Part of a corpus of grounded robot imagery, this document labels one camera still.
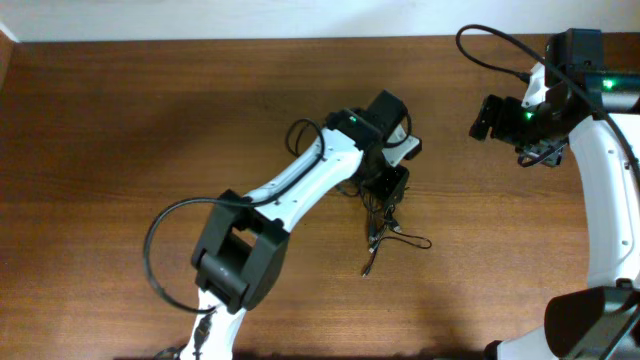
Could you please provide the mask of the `black USB cable long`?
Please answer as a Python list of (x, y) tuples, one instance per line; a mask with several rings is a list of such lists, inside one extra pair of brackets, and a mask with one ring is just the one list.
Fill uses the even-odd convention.
[[(359, 186), (358, 189), (353, 192), (353, 193), (349, 193), (346, 188), (342, 185), (339, 184), (335, 187), (335, 189), (341, 194), (344, 195), (346, 197), (350, 197), (350, 198), (356, 198), (358, 197), (363, 204), (363, 199), (362, 196), (368, 197), (369, 194), (366, 194), (364, 192), (364, 190), (362, 189), (362, 186)], [(432, 247), (432, 242), (430, 239), (423, 237), (423, 236), (417, 236), (417, 235), (410, 235), (410, 234), (406, 234), (403, 233), (401, 231), (401, 227), (398, 231), (387, 231), (384, 235), (383, 241), (385, 240), (394, 240), (394, 241), (399, 241), (402, 242), (404, 244), (407, 244), (409, 246), (421, 249), (421, 250), (428, 250)]]

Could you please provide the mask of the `black USB cable short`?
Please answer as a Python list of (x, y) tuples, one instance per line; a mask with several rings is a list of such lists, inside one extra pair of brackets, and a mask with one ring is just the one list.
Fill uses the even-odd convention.
[(362, 196), (363, 204), (368, 213), (367, 217), (367, 241), (370, 258), (362, 271), (362, 277), (367, 277), (373, 267), (378, 250), (387, 231), (398, 231), (398, 221), (394, 217), (396, 207), (394, 205), (378, 206), (378, 200), (373, 196)]

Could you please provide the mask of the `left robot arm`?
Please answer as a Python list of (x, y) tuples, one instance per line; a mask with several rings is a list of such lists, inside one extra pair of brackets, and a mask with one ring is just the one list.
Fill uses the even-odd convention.
[(402, 159), (420, 150), (405, 104), (382, 91), (366, 108), (329, 114), (313, 143), (270, 182), (244, 196), (220, 195), (191, 257), (198, 315), (175, 359), (229, 359), (245, 314), (273, 288), (290, 235), (331, 189), (353, 183), (374, 225), (402, 200)]

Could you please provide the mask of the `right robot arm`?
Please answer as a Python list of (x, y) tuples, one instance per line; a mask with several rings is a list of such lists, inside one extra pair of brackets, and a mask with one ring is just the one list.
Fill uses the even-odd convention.
[(485, 98), (471, 137), (514, 147), (523, 168), (556, 167), (566, 149), (579, 168), (589, 235), (584, 290), (552, 298), (541, 327), (495, 340), (485, 359), (636, 359), (639, 356), (639, 76), (604, 64), (602, 33), (570, 28), (535, 59), (523, 98)]

